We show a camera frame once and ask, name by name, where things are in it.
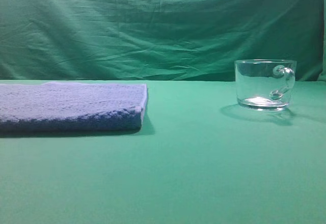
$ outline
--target green backdrop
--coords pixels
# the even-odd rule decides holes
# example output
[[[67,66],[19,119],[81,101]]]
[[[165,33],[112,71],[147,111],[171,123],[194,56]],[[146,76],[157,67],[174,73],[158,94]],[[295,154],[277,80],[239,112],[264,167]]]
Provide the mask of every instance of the green backdrop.
[[[323,0],[0,0],[0,79],[224,81],[293,59],[316,80],[322,55]]]

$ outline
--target mug handle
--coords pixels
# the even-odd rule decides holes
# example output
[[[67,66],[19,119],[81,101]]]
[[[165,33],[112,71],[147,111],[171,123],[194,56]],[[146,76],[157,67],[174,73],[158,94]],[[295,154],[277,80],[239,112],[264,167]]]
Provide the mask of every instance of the mug handle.
[[[273,75],[275,78],[285,77],[286,86],[281,89],[274,89],[269,93],[269,97],[272,100],[279,100],[286,92],[293,88],[295,83],[295,73],[291,68],[278,65],[273,68]]]

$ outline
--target towel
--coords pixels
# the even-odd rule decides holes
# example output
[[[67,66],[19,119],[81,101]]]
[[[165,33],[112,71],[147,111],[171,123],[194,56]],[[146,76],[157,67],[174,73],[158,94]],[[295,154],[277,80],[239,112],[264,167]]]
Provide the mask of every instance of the towel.
[[[145,84],[0,85],[0,131],[139,129],[146,102]]]

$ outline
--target glass mug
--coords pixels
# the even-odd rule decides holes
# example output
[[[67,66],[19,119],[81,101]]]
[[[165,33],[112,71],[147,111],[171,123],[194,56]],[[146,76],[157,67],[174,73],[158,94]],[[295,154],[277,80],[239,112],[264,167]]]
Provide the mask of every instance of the glass mug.
[[[283,110],[290,104],[296,61],[235,61],[237,100],[258,110]]]

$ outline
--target blue towel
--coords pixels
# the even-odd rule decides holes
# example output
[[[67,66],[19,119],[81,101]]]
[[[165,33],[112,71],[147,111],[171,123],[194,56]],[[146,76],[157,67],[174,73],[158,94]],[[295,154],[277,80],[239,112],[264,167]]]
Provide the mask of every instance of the blue towel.
[[[145,84],[0,85],[0,131],[139,129],[146,102]]]

